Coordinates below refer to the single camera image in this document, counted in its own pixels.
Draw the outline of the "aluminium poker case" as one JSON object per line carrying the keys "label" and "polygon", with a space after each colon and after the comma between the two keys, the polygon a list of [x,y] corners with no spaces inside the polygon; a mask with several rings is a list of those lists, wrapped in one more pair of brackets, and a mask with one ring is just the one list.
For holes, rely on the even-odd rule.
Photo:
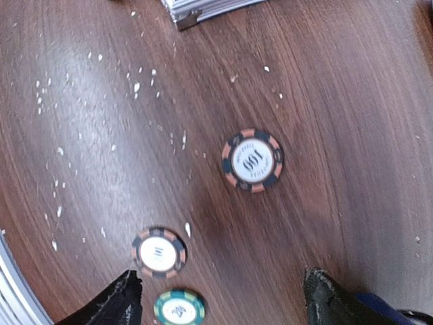
{"label": "aluminium poker case", "polygon": [[178,31],[264,0],[161,0]]}

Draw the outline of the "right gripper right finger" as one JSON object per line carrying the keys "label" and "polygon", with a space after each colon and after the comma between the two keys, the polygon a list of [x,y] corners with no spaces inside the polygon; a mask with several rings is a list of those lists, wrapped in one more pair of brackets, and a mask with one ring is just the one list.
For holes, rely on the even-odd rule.
{"label": "right gripper right finger", "polygon": [[394,324],[339,285],[323,269],[307,269],[303,291],[309,324]]}

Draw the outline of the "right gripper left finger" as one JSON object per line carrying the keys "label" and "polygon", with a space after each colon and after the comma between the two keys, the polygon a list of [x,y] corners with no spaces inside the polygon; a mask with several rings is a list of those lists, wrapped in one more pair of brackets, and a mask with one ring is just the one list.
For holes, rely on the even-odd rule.
{"label": "right gripper left finger", "polygon": [[142,280],[135,270],[127,270],[102,290],[94,299],[70,316],[61,325],[136,325],[141,323]]}

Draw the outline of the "red black poker chip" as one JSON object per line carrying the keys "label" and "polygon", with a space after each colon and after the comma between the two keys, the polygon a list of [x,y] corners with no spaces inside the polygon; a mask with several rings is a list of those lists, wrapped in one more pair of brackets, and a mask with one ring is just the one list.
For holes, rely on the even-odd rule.
{"label": "red black poker chip", "polygon": [[252,128],[241,130],[225,142],[221,162],[232,186],[257,193],[279,179],[284,155],[279,142],[269,132]]}

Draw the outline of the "green poker chip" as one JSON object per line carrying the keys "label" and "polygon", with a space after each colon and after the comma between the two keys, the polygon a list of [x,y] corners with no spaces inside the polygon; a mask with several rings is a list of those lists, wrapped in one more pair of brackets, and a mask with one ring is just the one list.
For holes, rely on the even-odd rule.
{"label": "green poker chip", "polygon": [[204,300],[196,292],[179,289],[162,293],[154,303],[154,313],[162,324],[201,324],[206,317]]}

